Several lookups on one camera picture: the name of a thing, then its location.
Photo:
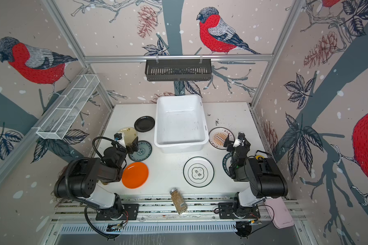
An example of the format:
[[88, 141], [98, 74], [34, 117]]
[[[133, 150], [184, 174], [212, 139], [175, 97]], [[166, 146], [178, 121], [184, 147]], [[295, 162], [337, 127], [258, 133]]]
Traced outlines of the white plate teal band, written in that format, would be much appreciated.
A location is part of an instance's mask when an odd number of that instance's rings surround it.
[[229, 167], [231, 166], [231, 162], [232, 162], [232, 152], [227, 153], [223, 160], [222, 160], [222, 167], [224, 172], [231, 178], [231, 174], [230, 174], [230, 170]]

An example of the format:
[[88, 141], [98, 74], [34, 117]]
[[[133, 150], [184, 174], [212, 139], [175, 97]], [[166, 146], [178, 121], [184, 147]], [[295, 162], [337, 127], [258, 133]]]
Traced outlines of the white plate orange sunburst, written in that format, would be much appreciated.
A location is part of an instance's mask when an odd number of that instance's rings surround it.
[[233, 133], [227, 128], [216, 127], [209, 132], [209, 143], [216, 149], [226, 150], [227, 147], [224, 146], [226, 139], [235, 141]]

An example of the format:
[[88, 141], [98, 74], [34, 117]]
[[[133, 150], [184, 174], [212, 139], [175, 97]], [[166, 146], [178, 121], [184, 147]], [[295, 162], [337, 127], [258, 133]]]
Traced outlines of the white plate green rim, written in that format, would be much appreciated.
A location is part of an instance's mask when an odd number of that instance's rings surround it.
[[215, 175], [213, 165], [203, 157], [189, 159], [183, 168], [185, 181], [196, 188], [203, 188], [211, 184]]

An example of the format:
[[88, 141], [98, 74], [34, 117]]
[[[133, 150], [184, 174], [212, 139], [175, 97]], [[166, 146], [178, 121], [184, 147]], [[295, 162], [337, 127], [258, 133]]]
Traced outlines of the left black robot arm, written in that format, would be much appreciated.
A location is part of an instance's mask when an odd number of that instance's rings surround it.
[[55, 197], [86, 205], [96, 211], [96, 220], [136, 220], [138, 204], [123, 204], [118, 194], [101, 187], [98, 182], [120, 182], [126, 167], [127, 149], [123, 133], [114, 139], [96, 137], [92, 147], [97, 158], [71, 161], [57, 180]]

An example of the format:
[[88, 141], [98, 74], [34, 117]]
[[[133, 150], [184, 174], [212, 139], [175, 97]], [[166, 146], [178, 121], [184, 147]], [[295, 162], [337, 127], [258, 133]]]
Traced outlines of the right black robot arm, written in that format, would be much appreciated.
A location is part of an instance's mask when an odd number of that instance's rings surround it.
[[245, 134], [238, 133], [232, 141], [227, 137], [223, 146], [231, 156], [223, 160], [225, 173], [235, 182], [248, 182], [249, 187], [233, 197], [234, 214], [245, 214], [267, 199], [277, 199], [288, 194], [288, 184], [270, 154], [257, 150], [260, 156], [249, 155], [250, 143]]

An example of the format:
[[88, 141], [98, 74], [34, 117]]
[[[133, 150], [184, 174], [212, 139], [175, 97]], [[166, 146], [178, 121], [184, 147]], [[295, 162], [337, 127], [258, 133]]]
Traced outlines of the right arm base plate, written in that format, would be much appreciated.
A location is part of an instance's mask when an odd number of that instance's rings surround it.
[[232, 202], [218, 203], [217, 214], [220, 219], [260, 219], [258, 207], [242, 207]]

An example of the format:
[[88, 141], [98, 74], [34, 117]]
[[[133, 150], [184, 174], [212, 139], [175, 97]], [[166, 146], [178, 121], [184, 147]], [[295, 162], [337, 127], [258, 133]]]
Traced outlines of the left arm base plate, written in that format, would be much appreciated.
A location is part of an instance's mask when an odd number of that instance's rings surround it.
[[122, 204], [117, 207], [113, 206], [107, 209], [97, 211], [96, 220], [98, 221], [132, 221], [136, 220], [139, 211], [139, 204], [130, 203]]

